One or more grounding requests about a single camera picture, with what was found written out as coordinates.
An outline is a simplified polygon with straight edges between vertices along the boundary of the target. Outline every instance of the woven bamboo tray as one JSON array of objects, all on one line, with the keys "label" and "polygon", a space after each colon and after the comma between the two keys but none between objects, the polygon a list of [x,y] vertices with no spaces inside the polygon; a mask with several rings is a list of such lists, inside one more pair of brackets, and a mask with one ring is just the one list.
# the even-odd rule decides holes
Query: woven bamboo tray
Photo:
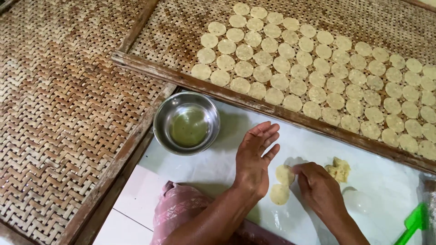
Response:
[{"label": "woven bamboo tray", "polygon": [[[436,173],[436,162],[433,160],[389,146],[381,139],[370,140],[361,132],[352,133],[339,126],[327,124],[322,119],[309,118],[301,111],[292,112],[284,109],[282,105],[271,105],[264,99],[257,100],[236,93],[230,90],[228,85],[219,87],[191,77],[191,69],[198,64],[197,52],[203,48],[200,37],[207,33],[207,26],[213,21],[223,23],[227,29],[231,28],[229,17],[235,14],[232,8],[237,2],[239,1],[155,0],[149,2],[149,6],[135,25],[138,29],[143,28],[126,37],[122,48],[112,55],[112,60],[121,67],[140,71],[154,78],[165,79],[226,102],[282,119],[418,170]],[[423,64],[436,64],[434,55],[436,43],[433,41],[436,37],[436,14],[433,12],[434,8],[430,6],[423,9],[406,2],[392,0],[333,2],[244,0],[241,2],[250,7],[263,7],[268,12],[282,13],[284,17],[296,18],[301,24],[311,24],[318,31],[326,30],[335,36],[349,37],[353,47],[357,42],[363,41],[373,48],[382,47],[390,54],[398,53],[405,58],[417,58]],[[210,66],[213,70],[216,69],[215,61]],[[308,67],[308,70],[310,73],[314,68]],[[345,79],[344,82],[347,85],[350,83]],[[382,101],[387,97],[384,90],[379,94]],[[304,103],[308,98],[303,95],[301,100]],[[358,120],[361,123],[366,119],[361,117]],[[380,130],[387,128],[386,124],[380,124],[379,127]]]},{"label": "woven bamboo tray", "polygon": [[175,89],[110,60],[143,6],[20,0],[0,16],[1,221],[37,243],[74,243]]}]

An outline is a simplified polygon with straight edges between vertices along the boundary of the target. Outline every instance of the white table surface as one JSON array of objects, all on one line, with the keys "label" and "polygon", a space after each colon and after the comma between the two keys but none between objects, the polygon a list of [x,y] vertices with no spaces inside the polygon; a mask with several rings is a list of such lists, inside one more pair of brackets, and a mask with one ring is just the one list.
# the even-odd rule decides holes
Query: white table surface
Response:
[{"label": "white table surface", "polygon": [[[418,205],[419,171],[332,138],[260,113],[214,101],[221,115],[221,131],[206,151],[189,157],[167,152],[153,139],[139,165],[173,182],[188,183],[212,197],[231,186],[235,154],[246,131],[258,123],[280,124],[281,149],[269,166],[270,188],[278,184],[275,169],[281,164],[313,161],[325,166],[333,157],[347,160],[348,183],[371,199],[369,214],[351,212],[371,244],[393,244],[404,231],[404,219]],[[288,202],[273,204],[267,194],[247,217],[260,226],[298,245],[337,244],[331,233],[300,198],[298,183],[291,185]],[[418,230],[408,245],[421,244]]]}]

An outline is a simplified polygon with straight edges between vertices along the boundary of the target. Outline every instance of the stainless steel bowl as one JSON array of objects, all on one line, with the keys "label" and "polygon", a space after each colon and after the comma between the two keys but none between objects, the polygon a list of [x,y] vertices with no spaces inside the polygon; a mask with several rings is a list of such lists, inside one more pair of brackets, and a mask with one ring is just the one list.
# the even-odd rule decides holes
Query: stainless steel bowl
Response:
[{"label": "stainless steel bowl", "polygon": [[206,96],[181,92],[167,98],[156,111],[153,132],[169,152],[190,156],[207,149],[218,136],[220,116]]}]

